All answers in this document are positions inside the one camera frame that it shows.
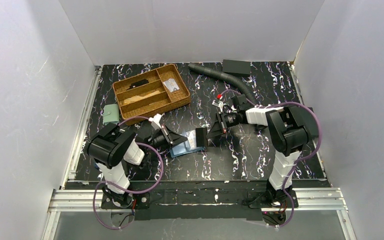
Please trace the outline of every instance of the black marble tabletop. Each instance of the black marble tabletop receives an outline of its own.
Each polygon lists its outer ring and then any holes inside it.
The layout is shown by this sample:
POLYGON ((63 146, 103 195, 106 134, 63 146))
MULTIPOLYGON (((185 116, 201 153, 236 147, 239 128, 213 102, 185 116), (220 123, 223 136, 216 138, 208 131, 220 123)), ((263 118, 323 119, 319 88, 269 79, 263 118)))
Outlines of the black marble tabletop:
MULTIPOLYGON (((116 103, 112 83, 163 65, 164 63, 104 65, 83 143, 103 127, 104 106, 116 103)), ((220 62, 203 63, 203 65, 222 70, 220 62)), ((189 71, 187 63, 176 63, 176 66, 190 91, 191 102, 166 112, 162 122, 177 133, 198 127, 210 129, 216 113, 216 107, 212 102, 219 93, 229 89, 230 86, 223 81, 189 71)), ((264 106, 290 101, 299 102, 287 62, 252 62, 251 76, 243 78, 243 81, 264 106)), ((231 105, 229 99, 232 96, 233 93, 226 93, 224 102, 231 105)), ((149 123, 140 122, 129 128, 143 132, 147 131, 144 129, 149 128, 149 123)), ((303 155, 308 155, 312 149, 313 144, 307 145, 303 155)), ((275 149, 271 144, 268 130, 257 130, 254 125, 244 124, 231 127, 226 136, 210 141, 206 151, 171 158, 170 153, 165 150, 161 151, 161 155, 164 160, 164 181, 267 180, 272 172, 275 149)), ((160 175, 159 162, 154 156, 142 169, 129 166, 126 172, 132 181, 153 180, 160 175)), ((293 177, 325 178, 317 156, 298 163, 293 177)), ((82 152, 74 180, 93 182, 101 179, 102 174, 94 168, 93 159, 82 152)))

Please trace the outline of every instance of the black box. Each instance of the black box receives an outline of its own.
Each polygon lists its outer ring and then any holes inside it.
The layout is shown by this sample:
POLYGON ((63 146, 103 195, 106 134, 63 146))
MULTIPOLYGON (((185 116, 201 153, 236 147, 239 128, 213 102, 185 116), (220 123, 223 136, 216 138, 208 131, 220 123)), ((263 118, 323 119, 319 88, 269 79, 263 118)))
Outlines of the black box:
POLYGON ((223 72, 236 77, 249 77, 251 76, 251 62, 224 59, 223 72))

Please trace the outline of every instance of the white metal frame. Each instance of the white metal frame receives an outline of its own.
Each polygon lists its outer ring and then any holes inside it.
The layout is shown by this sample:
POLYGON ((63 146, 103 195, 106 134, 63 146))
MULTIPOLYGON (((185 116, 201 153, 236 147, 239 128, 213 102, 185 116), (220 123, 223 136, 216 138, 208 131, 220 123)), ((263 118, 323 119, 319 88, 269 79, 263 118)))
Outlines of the white metal frame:
MULTIPOLYGON (((290 65, 292 79, 297 90, 298 98, 301 103, 302 97, 298 86, 298 81, 294 73, 294 66, 290 65)), ((42 240, 53 240, 58 227, 61 212, 93 212, 93 196, 94 190, 66 190, 67 181, 73 180, 76 175, 76 167, 79 160, 79 155, 82 150, 83 140, 87 129, 87 124, 92 110, 93 101, 98 87, 98 82, 101 77, 102 67, 96 71, 95 79, 90 87, 89 95, 86 100, 86 105, 83 109, 83 114, 80 120, 80 125, 75 136, 75 141, 70 154, 70 160, 65 171, 61 190, 55 190, 49 203, 48 215, 45 229, 42 235, 42 240)), ((297 211, 336 211, 338 219, 342 226, 343 234, 346 240, 355 240, 353 227, 351 226, 348 217, 348 207, 342 195, 340 188, 322 187, 322 188, 294 188, 299 207, 297 211)), ((101 209, 102 192, 96 194, 97 201, 95 202, 98 212, 108 212, 111 210, 101 209)), ((277 211, 277 208, 262 208, 262 212, 277 211)), ((117 212, 130 211, 126 209, 117 210, 117 212)))

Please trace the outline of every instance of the green pouch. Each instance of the green pouch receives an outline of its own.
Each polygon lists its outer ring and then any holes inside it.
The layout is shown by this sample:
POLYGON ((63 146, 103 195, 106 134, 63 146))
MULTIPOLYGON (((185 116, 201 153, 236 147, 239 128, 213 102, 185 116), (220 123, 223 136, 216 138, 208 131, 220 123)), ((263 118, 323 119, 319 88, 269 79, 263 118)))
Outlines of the green pouch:
POLYGON ((103 124, 116 124, 120 122, 120 111, 118 104, 109 104, 103 107, 103 124))

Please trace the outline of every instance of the black rectangular object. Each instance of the black rectangular object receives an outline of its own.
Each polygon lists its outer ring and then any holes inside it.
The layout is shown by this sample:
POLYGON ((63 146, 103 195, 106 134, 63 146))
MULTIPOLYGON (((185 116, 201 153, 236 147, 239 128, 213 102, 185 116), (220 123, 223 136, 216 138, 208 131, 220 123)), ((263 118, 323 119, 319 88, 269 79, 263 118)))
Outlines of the black rectangular object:
POLYGON ((207 128, 206 127, 197 127, 195 128, 195 137, 196 137, 196 146, 197 147, 208 147, 207 139, 207 128))
POLYGON ((251 62, 224 59, 223 72, 236 77, 249 77, 251 76, 251 62))

